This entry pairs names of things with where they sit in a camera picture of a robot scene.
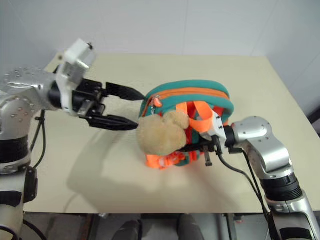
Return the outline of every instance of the beige teddy bear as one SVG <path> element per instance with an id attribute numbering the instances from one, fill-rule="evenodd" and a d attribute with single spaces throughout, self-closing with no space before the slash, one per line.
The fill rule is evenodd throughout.
<path id="1" fill-rule="evenodd" d="M 185 129 L 188 127 L 189 117 L 184 112 L 141 117 L 136 130 L 137 141 L 146 154 L 166 156 L 186 145 Z"/>

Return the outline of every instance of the floor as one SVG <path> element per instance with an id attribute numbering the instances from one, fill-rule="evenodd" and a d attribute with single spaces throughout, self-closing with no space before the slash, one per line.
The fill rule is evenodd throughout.
<path id="1" fill-rule="evenodd" d="M 221 214 L 192 214 L 205 240 L 229 240 L 226 217 Z M 176 219 L 166 215 L 109 214 L 97 217 L 99 224 L 95 238 L 111 240 L 114 233 L 129 220 L 142 219 L 143 240 L 178 240 Z M 48 240 L 88 239 L 88 217 L 74 214 L 26 213 L 25 219 L 37 226 Z M 238 240 L 269 240 L 267 223 L 263 215 L 243 216 L 235 223 Z M 23 226 L 23 240 L 39 239 L 28 227 Z"/>

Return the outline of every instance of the white wall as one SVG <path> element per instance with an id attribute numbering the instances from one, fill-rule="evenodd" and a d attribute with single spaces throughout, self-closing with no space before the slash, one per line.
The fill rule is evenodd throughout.
<path id="1" fill-rule="evenodd" d="M 43 68 L 77 38 L 98 52 L 268 56 L 308 115 L 320 106 L 318 0 L 0 0 L 0 71 Z"/>

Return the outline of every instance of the plush toy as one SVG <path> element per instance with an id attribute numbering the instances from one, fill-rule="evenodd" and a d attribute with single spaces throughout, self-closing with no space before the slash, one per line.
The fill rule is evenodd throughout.
<path id="1" fill-rule="evenodd" d="M 137 141 L 146 154 L 166 156 L 186 145 L 185 129 L 188 127 L 189 117 L 184 112 L 141 117 L 136 130 Z"/>

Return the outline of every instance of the orange backpack strap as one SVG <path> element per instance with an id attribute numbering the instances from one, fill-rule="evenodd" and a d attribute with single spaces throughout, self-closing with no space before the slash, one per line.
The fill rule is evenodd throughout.
<path id="1" fill-rule="evenodd" d="M 202 120 L 194 120 L 189 118 L 190 127 L 199 133 L 207 132 L 212 127 L 212 121 L 214 117 L 213 111 L 205 101 L 194 101 L 193 103 Z M 177 112 L 188 114 L 188 105 L 186 102 L 177 104 L 175 108 Z"/>

